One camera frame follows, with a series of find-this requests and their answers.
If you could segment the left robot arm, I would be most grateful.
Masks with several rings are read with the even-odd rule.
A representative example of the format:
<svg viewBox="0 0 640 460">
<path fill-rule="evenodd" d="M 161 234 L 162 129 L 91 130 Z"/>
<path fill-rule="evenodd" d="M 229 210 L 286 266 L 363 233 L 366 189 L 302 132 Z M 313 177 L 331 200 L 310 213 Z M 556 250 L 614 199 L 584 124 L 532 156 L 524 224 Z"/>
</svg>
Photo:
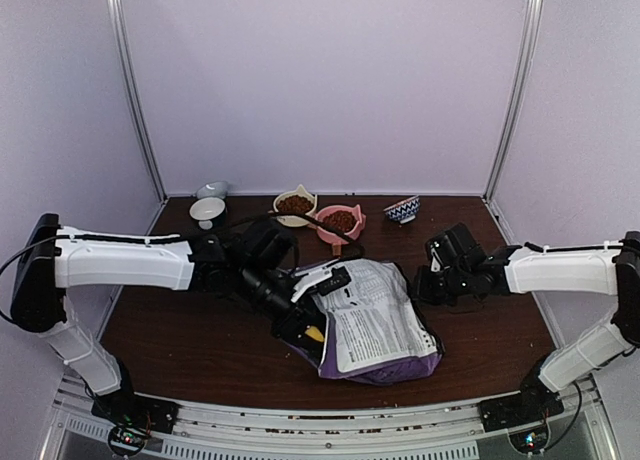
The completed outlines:
<svg viewBox="0 0 640 460">
<path fill-rule="evenodd" d="M 150 286 L 235 294 L 271 322 L 274 337 L 311 357 L 321 355 L 326 318 L 307 286 L 280 271 L 296 238 L 270 218 L 242 233 L 226 228 L 192 236 L 122 236 L 63 227 L 43 215 L 27 245 L 11 257 L 16 275 L 6 320 L 40 334 L 123 424 L 144 404 L 124 365 L 100 346 L 72 311 L 66 292 L 87 285 Z"/>
</svg>

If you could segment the yellow plastic scoop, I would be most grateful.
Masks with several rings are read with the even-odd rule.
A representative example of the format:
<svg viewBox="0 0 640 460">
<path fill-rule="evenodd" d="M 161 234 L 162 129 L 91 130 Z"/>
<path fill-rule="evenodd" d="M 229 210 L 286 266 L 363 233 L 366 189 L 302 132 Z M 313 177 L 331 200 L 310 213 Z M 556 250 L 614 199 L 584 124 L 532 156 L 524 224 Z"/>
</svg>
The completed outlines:
<svg viewBox="0 0 640 460">
<path fill-rule="evenodd" d="M 309 326 L 305 330 L 305 335 L 316 342 L 323 343 L 325 341 L 324 334 L 315 326 Z"/>
</svg>

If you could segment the purple pet food bag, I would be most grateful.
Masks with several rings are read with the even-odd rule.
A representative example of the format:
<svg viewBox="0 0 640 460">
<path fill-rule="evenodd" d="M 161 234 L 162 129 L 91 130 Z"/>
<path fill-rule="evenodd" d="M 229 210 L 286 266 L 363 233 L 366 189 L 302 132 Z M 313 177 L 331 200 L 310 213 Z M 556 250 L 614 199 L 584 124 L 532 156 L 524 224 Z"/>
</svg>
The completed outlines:
<svg viewBox="0 0 640 460">
<path fill-rule="evenodd" d="M 314 265 L 344 266 L 351 282 L 325 296 L 308 294 L 326 321 L 319 351 L 289 346 L 317 370 L 319 377 L 386 386 L 432 375 L 444 354 L 438 336 L 408 295 L 408 282 L 391 262 L 355 259 Z"/>
</svg>

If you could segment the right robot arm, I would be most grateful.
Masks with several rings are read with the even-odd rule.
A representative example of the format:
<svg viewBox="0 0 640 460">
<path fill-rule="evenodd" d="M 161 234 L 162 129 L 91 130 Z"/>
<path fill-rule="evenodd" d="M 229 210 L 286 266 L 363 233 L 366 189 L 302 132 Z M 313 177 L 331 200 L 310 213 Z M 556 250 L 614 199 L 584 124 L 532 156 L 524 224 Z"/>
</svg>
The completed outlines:
<svg viewBox="0 0 640 460">
<path fill-rule="evenodd" d="M 425 244 L 428 264 L 418 268 L 413 296 L 431 305 L 458 298 L 530 292 L 590 292 L 612 296 L 617 307 L 573 343 L 533 369 L 533 384 L 513 399 L 519 420 L 535 420 L 551 393 L 639 346 L 639 234 L 592 246 L 551 248 L 532 243 L 486 253 L 462 223 Z"/>
</svg>

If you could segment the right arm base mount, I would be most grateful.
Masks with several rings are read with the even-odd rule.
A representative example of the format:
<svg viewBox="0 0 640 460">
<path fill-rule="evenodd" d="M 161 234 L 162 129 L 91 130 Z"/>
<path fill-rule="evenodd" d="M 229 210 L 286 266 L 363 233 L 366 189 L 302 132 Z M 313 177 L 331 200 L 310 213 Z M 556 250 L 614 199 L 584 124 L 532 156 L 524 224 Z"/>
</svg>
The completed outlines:
<svg viewBox="0 0 640 460">
<path fill-rule="evenodd" d="M 541 422 L 564 412 L 557 392 L 549 390 L 539 379 L 545 357 L 540 358 L 520 383 L 515 394 L 483 400 L 478 409 L 485 432 Z"/>
</svg>

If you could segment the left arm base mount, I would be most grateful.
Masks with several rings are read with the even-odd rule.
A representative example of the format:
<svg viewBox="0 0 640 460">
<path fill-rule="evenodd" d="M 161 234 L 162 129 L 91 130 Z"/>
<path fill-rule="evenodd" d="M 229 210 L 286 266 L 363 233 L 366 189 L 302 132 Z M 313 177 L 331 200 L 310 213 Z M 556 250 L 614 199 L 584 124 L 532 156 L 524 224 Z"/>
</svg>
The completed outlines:
<svg viewBox="0 0 640 460">
<path fill-rule="evenodd" d="M 86 394 L 93 401 L 91 413 L 120 427 L 143 433 L 151 431 L 170 434 L 177 419 L 179 405 L 173 401 L 136 394 L 127 367 L 120 360 L 117 363 L 121 382 L 116 391 L 98 395 L 85 385 Z"/>
</svg>

